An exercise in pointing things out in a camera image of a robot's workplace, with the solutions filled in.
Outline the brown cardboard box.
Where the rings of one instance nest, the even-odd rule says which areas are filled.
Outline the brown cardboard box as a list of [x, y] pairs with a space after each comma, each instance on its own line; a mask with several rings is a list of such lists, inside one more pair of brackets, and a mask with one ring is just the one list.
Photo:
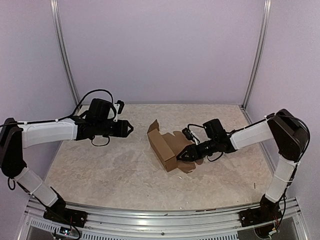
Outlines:
[[192, 142], [187, 140], [181, 131], [161, 134], [157, 119], [149, 126], [147, 137], [151, 148], [167, 172], [178, 168], [188, 174], [204, 162], [203, 158], [192, 162], [178, 160], [178, 154]]

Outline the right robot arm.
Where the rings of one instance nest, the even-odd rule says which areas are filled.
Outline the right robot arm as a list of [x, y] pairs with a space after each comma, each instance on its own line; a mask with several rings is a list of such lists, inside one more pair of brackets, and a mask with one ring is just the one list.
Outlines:
[[256, 210], [256, 218], [266, 222], [275, 212], [275, 206], [285, 196], [292, 184], [300, 161], [305, 154], [311, 134], [307, 125], [294, 117], [288, 110], [281, 109], [264, 119], [240, 129], [227, 132], [219, 119], [215, 118], [202, 125], [208, 140], [200, 142], [186, 127], [182, 133], [192, 141], [177, 156], [177, 160], [195, 162], [215, 153], [230, 154], [240, 149], [273, 140], [278, 147], [279, 160], [271, 184], [260, 200], [261, 207]]

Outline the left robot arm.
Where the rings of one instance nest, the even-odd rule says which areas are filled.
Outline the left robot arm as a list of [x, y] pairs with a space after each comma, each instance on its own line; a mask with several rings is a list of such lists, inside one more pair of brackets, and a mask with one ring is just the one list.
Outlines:
[[7, 118], [0, 131], [0, 169], [9, 179], [21, 185], [39, 199], [57, 221], [70, 218], [66, 203], [51, 187], [30, 170], [23, 159], [23, 150], [32, 146], [60, 142], [93, 140], [97, 136], [126, 138], [134, 128], [128, 120], [121, 120], [125, 104], [94, 98], [88, 110], [80, 115], [72, 114], [63, 119], [36, 122], [18, 122]]

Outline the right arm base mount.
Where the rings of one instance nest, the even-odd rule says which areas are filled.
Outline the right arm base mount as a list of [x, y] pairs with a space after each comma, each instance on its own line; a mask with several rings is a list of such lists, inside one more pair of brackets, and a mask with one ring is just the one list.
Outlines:
[[238, 213], [238, 215], [241, 222], [241, 226], [244, 228], [264, 224], [276, 219], [279, 220], [282, 217], [282, 212], [279, 207], [277, 207], [275, 211], [271, 213], [262, 210], [261, 207], [256, 207], [242, 210]]

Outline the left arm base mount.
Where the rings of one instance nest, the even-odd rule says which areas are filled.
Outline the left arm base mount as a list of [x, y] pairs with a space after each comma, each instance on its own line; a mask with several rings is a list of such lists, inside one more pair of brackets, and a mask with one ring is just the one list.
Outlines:
[[77, 228], [84, 228], [87, 216], [88, 213], [85, 211], [70, 208], [65, 208], [62, 213], [54, 213], [49, 209], [43, 214], [44, 219]]

